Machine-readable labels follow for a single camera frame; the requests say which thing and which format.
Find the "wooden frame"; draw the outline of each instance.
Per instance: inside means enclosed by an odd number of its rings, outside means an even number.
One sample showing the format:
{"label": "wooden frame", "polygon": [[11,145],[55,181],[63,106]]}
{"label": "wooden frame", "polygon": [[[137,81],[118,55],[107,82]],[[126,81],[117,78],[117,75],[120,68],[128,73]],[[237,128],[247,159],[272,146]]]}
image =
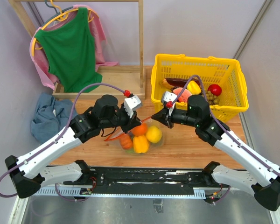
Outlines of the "wooden frame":
{"label": "wooden frame", "polygon": [[[44,0],[9,0],[9,3],[14,8],[14,11],[17,13],[25,29],[32,37],[36,32],[36,27],[33,25],[21,2],[44,2]],[[54,2],[138,2],[140,65],[100,67],[98,72],[103,76],[103,83],[113,84],[124,90],[129,88],[134,95],[144,99],[145,69],[143,66],[143,0],[54,0]],[[83,93],[81,97],[84,99],[97,99],[104,94],[112,94],[117,98],[124,97],[119,91],[113,91],[111,88],[104,88],[103,86],[100,86],[89,93]],[[64,93],[61,84],[55,85],[53,96],[57,99],[73,99],[76,95],[76,93]]]}

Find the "yellow basket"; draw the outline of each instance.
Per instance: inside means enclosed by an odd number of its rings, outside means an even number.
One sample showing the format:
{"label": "yellow basket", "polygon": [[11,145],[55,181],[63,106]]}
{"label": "yellow basket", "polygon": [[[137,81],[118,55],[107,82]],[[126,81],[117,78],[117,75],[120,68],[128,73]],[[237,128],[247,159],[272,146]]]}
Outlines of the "yellow basket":
{"label": "yellow basket", "polygon": [[[248,110],[247,85],[238,60],[157,54],[151,74],[151,100],[155,111],[163,108],[161,97],[168,91],[161,85],[164,78],[188,79],[194,74],[200,76],[206,90],[211,84],[222,87],[219,105],[210,106],[218,119],[226,122],[239,112]],[[176,103],[176,107],[187,110],[186,103]]]}

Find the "wooden table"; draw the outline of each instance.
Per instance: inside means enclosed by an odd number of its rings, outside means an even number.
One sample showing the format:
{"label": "wooden table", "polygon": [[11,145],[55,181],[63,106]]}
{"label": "wooden table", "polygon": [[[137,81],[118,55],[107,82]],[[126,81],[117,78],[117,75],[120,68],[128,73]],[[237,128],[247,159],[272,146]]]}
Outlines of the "wooden table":
{"label": "wooden table", "polygon": [[[151,67],[146,68],[147,97],[142,101],[143,107],[137,111],[140,119],[154,114],[154,105],[150,99],[151,69]],[[76,110],[78,113],[83,113],[94,103],[95,100],[78,100]],[[227,125],[240,139],[245,139],[239,116],[231,119]],[[98,136],[63,154],[52,164],[65,165],[75,160],[84,160],[89,166],[204,168],[209,162],[217,161],[229,168],[242,168],[230,156],[200,140],[192,127],[175,125],[173,129],[165,126],[161,128],[165,136],[165,144],[146,154],[129,154],[110,142],[104,142],[103,138]]]}

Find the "blue cloth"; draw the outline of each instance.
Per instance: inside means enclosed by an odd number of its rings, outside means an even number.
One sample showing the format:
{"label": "blue cloth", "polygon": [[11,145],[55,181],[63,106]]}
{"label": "blue cloth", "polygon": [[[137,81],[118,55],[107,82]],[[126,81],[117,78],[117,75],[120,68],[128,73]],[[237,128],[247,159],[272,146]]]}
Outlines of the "blue cloth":
{"label": "blue cloth", "polygon": [[[67,124],[72,105],[69,99],[58,101],[55,97],[42,93],[31,122],[32,135],[41,144],[52,138]],[[77,112],[74,110],[72,119],[76,115]]]}

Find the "wall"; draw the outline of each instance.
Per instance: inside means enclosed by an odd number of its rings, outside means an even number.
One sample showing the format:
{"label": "wall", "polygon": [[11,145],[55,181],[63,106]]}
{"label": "wall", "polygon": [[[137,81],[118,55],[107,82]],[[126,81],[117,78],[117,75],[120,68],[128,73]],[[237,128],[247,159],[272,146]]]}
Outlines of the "wall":
{"label": "wall", "polygon": [[[233,57],[264,0],[144,0],[144,63],[158,53]],[[139,63],[138,3],[86,2],[108,38],[106,59]],[[54,9],[37,2],[44,20]],[[58,2],[62,9],[73,3]]]}
{"label": "wall", "polygon": [[255,150],[280,165],[280,0],[239,58],[248,85],[245,113]]}
{"label": "wall", "polygon": [[[4,160],[20,156],[39,144],[30,134],[30,121],[42,87],[29,56],[30,36],[7,0],[0,0],[0,176]],[[9,177],[1,192],[13,194]],[[15,198],[0,198],[0,224],[8,222]]]}

